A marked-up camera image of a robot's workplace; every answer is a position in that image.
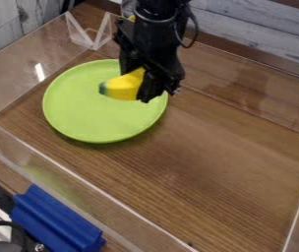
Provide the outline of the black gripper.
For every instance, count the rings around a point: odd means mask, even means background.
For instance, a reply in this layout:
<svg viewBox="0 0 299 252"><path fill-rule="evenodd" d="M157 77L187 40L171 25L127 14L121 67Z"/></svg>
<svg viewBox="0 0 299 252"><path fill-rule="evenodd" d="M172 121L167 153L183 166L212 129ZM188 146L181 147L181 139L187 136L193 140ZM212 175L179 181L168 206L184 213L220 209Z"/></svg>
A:
<svg viewBox="0 0 299 252"><path fill-rule="evenodd" d="M185 71L177 56L175 22L155 22L140 17L119 18L113 40L119 45L120 74L135 70L140 78L136 99L148 103L163 92L173 95Z"/></svg>

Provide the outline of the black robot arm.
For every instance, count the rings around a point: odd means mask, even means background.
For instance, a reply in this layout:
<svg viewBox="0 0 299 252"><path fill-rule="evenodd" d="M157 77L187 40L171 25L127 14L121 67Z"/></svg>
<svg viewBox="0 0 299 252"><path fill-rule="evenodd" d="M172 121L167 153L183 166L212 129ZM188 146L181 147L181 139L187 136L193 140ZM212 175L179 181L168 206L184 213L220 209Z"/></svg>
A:
<svg viewBox="0 0 299 252"><path fill-rule="evenodd" d="M189 0L132 0L132 12L116 21L120 73L144 69L135 98L147 103L163 92L173 95L185 71L179 47L192 17Z"/></svg>

